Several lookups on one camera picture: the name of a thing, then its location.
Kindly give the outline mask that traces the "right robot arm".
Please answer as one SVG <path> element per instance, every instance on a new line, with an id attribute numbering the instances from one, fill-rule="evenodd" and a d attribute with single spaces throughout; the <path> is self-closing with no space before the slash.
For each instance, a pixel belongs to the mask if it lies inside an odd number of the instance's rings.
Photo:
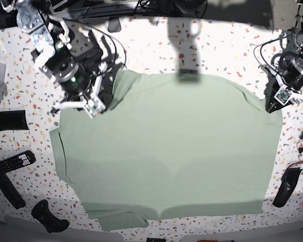
<path id="1" fill-rule="evenodd" d="M 1 6 L 7 13 L 17 13 L 18 27 L 29 35 L 35 47 L 31 53 L 35 66 L 65 92 L 63 100 L 52 107 L 51 114 L 74 108 L 94 118 L 105 112 L 107 105 L 101 97 L 103 77 L 112 65 L 102 60 L 103 50 L 93 31 L 88 30 L 86 34 L 92 49 L 74 56 L 73 32 L 64 19 L 46 11 L 43 1 L 1 1 Z"/>

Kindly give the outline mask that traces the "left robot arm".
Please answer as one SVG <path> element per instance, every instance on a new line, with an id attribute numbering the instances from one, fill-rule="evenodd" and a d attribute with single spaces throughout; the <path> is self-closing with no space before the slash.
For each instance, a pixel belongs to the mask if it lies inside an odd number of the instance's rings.
<path id="1" fill-rule="evenodd" d="M 299 8 L 303 1 L 296 2 Z M 272 78 L 266 88 L 266 112 L 272 113 L 296 102 L 303 102 L 303 13 L 297 10 L 295 26 L 287 33 L 259 46 L 260 56 L 266 45 L 273 42 L 282 44 L 287 41 L 286 47 L 279 54 L 272 57 L 271 62 L 264 61 L 260 65 L 268 77 Z"/>

